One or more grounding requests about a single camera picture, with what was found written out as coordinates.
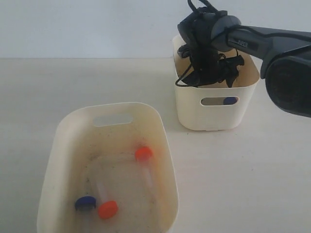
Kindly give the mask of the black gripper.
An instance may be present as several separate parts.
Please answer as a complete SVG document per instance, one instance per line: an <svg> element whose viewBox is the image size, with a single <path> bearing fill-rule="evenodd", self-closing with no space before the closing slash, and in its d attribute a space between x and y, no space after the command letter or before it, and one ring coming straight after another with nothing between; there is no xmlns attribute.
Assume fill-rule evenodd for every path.
<svg viewBox="0 0 311 233"><path fill-rule="evenodd" d="M181 74L182 87L200 87L225 82L229 88L239 76L238 66L244 65L244 59L236 53L227 58L216 50L203 54L194 54L188 47L181 48L181 58L189 58L190 64Z"/></svg>

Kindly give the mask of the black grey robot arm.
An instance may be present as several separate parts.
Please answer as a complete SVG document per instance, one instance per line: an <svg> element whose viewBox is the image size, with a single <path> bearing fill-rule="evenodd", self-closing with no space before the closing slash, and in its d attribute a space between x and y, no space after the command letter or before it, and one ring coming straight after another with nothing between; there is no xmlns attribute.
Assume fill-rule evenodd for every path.
<svg viewBox="0 0 311 233"><path fill-rule="evenodd" d="M244 26L212 7L194 9L177 28L185 42L178 55L190 59L191 74L180 77L186 86L225 82L232 87L246 53L262 60L260 77L272 102L287 113L310 117L309 32Z"/></svg>

